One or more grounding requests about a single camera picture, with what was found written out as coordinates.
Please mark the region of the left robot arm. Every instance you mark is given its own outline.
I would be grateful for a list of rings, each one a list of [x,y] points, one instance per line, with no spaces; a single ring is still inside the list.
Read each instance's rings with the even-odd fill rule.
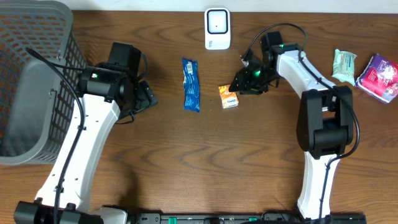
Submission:
[[[129,212],[90,210],[91,188],[115,124],[157,104],[148,83],[128,67],[86,67],[79,74],[73,118],[57,160],[33,202],[20,201],[16,223],[130,223]]]

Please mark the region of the blue snack bar wrapper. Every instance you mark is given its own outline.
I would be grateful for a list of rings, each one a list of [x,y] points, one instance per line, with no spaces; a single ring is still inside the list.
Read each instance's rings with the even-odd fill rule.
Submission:
[[[185,110],[200,112],[200,85],[198,81],[198,62],[187,58],[182,59],[183,87]]]

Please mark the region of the orange tissue packet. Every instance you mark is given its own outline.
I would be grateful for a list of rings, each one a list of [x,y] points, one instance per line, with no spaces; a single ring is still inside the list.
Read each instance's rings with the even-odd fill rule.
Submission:
[[[239,105],[239,100],[235,92],[229,92],[230,85],[219,86],[219,93],[223,109],[236,107]]]

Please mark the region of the red purple snack packet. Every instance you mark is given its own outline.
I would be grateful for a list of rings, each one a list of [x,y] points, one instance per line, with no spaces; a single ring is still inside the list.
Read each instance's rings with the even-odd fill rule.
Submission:
[[[383,103],[397,96],[397,64],[376,54],[370,59],[355,86]]]

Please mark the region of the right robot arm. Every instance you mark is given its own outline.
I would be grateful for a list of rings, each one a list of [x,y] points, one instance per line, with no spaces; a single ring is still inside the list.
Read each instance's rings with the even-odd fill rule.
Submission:
[[[283,78],[300,98],[297,141],[304,152],[305,168],[298,218],[303,222],[330,223],[330,195],[335,171],[348,145],[358,144],[354,132],[358,119],[352,91],[325,78],[307,59],[298,44],[262,47],[263,59],[248,50],[230,85],[231,92],[260,95]]]

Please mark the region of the teal wet wipes packet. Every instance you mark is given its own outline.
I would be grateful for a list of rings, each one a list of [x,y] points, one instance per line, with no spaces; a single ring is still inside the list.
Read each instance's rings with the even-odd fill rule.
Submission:
[[[340,82],[348,82],[354,86],[354,61],[356,57],[357,55],[354,53],[336,49],[332,77],[338,79]]]

